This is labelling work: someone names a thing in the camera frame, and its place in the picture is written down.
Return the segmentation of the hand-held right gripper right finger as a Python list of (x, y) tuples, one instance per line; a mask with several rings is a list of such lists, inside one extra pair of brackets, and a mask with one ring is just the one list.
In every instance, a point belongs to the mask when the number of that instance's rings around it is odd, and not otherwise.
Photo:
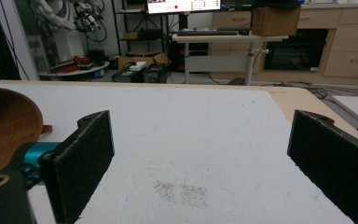
[(308, 179), (358, 224), (358, 139), (323, 115), (297, 110), (287, 155)]

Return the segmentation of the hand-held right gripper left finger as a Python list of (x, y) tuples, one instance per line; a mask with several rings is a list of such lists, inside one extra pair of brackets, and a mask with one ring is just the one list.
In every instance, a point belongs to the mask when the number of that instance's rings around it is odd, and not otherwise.
[(90, 114), (77, 129), (38, 161), (59, 224), (74, 224), (107, 171), (115, 149), (110, 112)]

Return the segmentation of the white board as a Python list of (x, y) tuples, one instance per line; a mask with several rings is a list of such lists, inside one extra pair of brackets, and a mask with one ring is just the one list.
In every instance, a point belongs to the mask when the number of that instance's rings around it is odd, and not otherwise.
[(333, 95), (333, 101), (358, 119), (358, 96)]

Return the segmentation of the brown wooden bowl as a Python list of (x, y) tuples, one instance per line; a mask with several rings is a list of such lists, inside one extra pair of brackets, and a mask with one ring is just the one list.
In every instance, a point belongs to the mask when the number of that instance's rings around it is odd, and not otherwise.
[(51, 132), (52, 126), (44, 124), (34, 101), (19, 92), (0, 88), (0, 170), (9, 165), (19, 147)]

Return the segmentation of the round white platform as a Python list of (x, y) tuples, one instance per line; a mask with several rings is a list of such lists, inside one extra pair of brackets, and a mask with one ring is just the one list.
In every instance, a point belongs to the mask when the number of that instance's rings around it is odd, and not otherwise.
[(59, 68), (52, 69), (48, 72), (40, 72), (41, 77), (71, 77), (93, 73), (95, 76), (103, 74), (103, 70), (110, 65), (110, 62), (104, 62), (102, 66), (95, 64), (86, 64), (78, 66), (77, 64), (68, 64)]

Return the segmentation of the white foam mat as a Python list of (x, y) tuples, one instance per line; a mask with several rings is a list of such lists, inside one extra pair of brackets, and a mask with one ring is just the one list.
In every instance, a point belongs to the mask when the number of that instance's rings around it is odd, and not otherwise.
[(287, 156), (299, 88), (13, 81), (50, 142), (111, 114), (115, 157), (76, 224), (352, 224)]

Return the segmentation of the black equipment case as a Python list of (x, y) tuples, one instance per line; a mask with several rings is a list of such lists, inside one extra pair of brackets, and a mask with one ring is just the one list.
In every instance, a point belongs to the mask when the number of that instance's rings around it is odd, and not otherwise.
[(126, 67), (111, 76), (113, 82), (120, 83), (165, 83), (167, 78), (167, 68), (161, 64), (152, 64), (141, 71), (131, 71)]

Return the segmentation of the wooden cabinet with drawers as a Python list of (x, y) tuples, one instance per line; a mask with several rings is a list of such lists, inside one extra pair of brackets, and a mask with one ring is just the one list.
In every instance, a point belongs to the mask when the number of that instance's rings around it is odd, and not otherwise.
[(325, 45), (317, 65), (306, 71), (272, 70), (266, 57), (255, 61), (252, 81), (298, 81), (358, 85), (358, 4), (304, 5), (297, 27), (325, 30)]

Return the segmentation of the black built-in oven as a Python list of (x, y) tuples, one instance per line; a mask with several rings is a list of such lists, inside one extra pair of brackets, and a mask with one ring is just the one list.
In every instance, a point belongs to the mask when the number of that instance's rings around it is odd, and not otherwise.
[(268, 42), (266, 70), (317, 72), (326, 46), (327, 29), (298, 29), (281, 42)]

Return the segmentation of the open cardboard box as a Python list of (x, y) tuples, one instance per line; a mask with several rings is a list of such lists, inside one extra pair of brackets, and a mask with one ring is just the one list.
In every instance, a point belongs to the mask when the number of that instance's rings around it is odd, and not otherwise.
[(122, 70), (132, 63), (146, 62), (146, 65), (154, 63), (170, 64), (171, 61), (164, 52), (128, 52), (118, 57), (117, 69)]

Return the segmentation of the brown cardboard box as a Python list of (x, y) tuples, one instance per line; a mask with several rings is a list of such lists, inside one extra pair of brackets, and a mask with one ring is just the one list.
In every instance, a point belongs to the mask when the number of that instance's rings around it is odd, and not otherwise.
[(295, 35), (300, 8), (257, 7), (252, 11), (251, 29), (254, 35)]

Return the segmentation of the white robot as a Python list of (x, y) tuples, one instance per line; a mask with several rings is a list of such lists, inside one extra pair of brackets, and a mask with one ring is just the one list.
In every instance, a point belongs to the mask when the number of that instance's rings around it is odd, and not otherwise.
[(40, 27), (53, 35), (61, 61), (85, 53), (80, 34), (101, 29), (103, 0), (30, 0)]

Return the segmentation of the black metal shelf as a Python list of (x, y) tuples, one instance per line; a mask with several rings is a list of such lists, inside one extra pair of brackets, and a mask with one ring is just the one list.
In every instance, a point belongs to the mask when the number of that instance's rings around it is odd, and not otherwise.
[(111, 0), (119, 54), (166, 52), (178, 24), (170, 14), (148, 14), (148, 0)]

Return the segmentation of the standing desk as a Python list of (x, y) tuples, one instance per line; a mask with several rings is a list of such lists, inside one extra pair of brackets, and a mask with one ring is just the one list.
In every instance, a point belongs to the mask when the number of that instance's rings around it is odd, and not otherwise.
[[(172, 40), (185, 45), (185, 84), (190, 81), (191, 72), (223, 72), (230, 69), (245, 72), (244, 86), (250, 86), (255, 61), (255, 44), (263, 42), (278, 42), (287, 39), (287, 35), (257, 36), (257, 35), (173, 35)], [(189, 55), (190, 43), (240, 43), (249, 44), (246, 56), (196, 56)]]

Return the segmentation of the black keyboard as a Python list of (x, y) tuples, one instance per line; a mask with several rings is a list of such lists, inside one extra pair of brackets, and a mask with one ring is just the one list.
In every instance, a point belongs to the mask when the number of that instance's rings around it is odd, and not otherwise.
[(237, 35), (236, 31), (218, 31), (218, 30), (192, 30), (192, 31), (180, 31), (177, 33), (178, 36), (203, 36), (203, 35)]

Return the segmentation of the computer monitor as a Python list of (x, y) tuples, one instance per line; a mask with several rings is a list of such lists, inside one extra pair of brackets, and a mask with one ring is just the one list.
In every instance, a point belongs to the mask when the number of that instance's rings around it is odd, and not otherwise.
[(219, 10), (221, 0), (146, 0), (149, 14)]

